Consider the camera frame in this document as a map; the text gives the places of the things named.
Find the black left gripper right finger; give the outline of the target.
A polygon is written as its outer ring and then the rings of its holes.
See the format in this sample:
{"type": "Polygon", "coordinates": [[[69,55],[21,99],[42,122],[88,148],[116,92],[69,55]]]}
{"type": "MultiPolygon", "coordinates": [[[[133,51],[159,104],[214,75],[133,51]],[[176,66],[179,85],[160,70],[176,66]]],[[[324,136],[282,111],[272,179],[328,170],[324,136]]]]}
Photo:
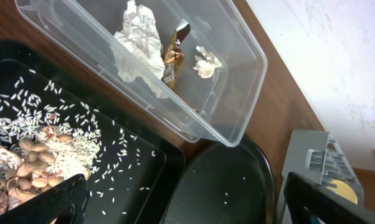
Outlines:
{"type": "Polygon", "coordinates": [[[296,172],[288,173],[284,196],[293,224],[375,224],[375,213],[296,172]]]}

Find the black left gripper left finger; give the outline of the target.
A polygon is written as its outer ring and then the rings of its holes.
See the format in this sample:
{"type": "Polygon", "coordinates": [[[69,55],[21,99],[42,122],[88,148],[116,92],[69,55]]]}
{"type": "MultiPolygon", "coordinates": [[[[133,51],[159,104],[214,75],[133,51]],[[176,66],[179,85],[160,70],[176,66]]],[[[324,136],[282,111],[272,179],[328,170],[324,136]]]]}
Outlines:
{"type": "Polygon", "coordinates": [[[0,215],[0,224],[81,224],[87,202],[87,181],[77,174],[0,215]]]}

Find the yellow bowl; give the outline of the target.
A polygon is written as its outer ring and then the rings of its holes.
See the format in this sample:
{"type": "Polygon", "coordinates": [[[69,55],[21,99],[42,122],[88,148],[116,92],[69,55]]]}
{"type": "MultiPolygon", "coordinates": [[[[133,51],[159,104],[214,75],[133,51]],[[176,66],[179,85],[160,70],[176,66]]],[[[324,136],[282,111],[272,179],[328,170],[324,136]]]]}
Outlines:
{"type": "Polygon", "coordinates": [[[358,197],[355,191],[342,180],[333,179],[329,185],[326,186],[327,189],[331,190],[332,192],[338,194],[339,196],[353,202],[355,204],[358,203],[358,197]]]}

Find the white napkin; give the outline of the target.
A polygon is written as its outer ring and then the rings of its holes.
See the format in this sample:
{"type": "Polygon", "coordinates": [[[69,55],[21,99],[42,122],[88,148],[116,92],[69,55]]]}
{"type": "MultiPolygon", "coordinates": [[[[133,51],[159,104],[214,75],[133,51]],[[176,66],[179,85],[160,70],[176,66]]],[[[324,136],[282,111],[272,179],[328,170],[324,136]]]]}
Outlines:
{"type": "MultiPolygon", "coordinates": [[[[136,5],[135,0],[127,1],[127,9],[123,13],[123,29],[116,31],[113,36],[143,63],[157,79],[162,79],[165,70],[161,57],[162,43],[151,9],[142,4],[136,5]]],[[[112,48],[112,52],[117,60],[118,76],[124,82],[131,83],[140,77],[157,98],[168,98],[168,95],[157,84],[134,68],[115,48],[112,48]]]]}

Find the gold snack wrapper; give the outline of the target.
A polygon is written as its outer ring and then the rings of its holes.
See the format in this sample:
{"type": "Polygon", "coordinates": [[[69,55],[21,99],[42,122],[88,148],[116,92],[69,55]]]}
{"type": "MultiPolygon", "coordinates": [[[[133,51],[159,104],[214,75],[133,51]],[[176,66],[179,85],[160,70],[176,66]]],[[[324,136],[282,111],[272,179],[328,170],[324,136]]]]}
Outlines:
{"type": "Polygon", "coordinates": [[[190,31],[191,27],[188,21],[182,19],[164,51],[165,70],[161,80],[177,95],[179,95],[178,80],[182,75],[185,59],[185,54],[181,50],[180,45],[190,31]]]}

